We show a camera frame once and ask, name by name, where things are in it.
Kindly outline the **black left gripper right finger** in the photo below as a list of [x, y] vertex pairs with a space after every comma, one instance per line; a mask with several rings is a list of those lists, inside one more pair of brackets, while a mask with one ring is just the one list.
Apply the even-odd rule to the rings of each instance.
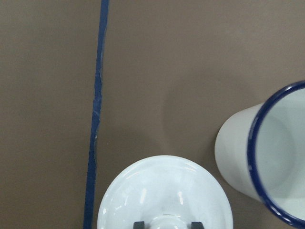
[[191, 222], [191, 229], [203, 229], [203, 223], [199, 221]]

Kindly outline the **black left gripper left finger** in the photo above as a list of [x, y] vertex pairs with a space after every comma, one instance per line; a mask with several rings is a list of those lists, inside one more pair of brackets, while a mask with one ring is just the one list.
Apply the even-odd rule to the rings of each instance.
[[144, 221], [134, 222], [133, 229], [145, 229], [145, 222]]

